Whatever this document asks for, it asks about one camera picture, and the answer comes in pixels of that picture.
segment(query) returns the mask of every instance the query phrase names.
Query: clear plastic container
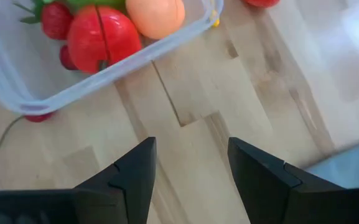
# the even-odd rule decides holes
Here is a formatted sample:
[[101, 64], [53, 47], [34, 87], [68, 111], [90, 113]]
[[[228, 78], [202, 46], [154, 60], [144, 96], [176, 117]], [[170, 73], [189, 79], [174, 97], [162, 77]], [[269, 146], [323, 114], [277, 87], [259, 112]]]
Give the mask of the clear plastic container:
[[[18, 2], [31, 6], [31, 0]], [[223, 0], [183, 2], [186, 17], [181, 30], [89, 76], [64, 69], [58, 56], [64, 42], [49, 39], [40, 26], [20, 23], [28, 14], [12, 0], [0, 0], [0, 102], [20, 114], [58, 110], [208, 29], [223, 8]]]

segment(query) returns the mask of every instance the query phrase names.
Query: wooden floor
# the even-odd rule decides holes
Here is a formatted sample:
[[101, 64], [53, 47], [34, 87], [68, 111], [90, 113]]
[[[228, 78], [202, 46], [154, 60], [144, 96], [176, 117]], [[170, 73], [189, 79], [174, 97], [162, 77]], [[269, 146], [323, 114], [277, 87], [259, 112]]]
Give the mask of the wooden floor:
[[[16, 116], [0, 107], [0, 135]], [[299, 167], [359, 143], [359, 0], [225, 0], [219, 27], [46, 123], [16, 124], [0, 189], [74, 187], [148, 136], [149, 223], [248, 223], [229, 136]]]

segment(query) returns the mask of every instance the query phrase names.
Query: green leaf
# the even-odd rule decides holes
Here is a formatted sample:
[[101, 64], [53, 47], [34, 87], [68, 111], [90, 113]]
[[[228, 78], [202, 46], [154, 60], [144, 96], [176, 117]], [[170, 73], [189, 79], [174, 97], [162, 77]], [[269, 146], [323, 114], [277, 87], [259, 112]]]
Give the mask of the green leaf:
[[109, 61], [99, 60], [98, 69], [99, 72], [109, 67]]
[[25, 17], [23, 19], [20, 20], [21, 22], [25, 23], [25, 24], [36, 24], [36, 23], [39, 23], [40, 20], [37, 19], [36, 17], [34, 16], [30, 16], [30, 17]]
[[20, 3], [14, 2], [13, 5], [15, 5], [15, 6], [17, 6], [17, 7], [21, 8], [21, 9], [23, 9], [23, 10], [25, 10], [25, 11], [31, 13], [31, 14], [34, 14], [34, 12], [33, 12], [32, 10], [30, 10], [30, 9], [27, 8], [27, 7], [24, 7], [24, 6], [23, 6], [22, 4], [20, 4]]
[[34, 1], [34, 16], [38, 19], [41, 20], [41, 14], [42, 14], [42, 8], [44, 7], [44, 2], [43, 0], [35, 0]]

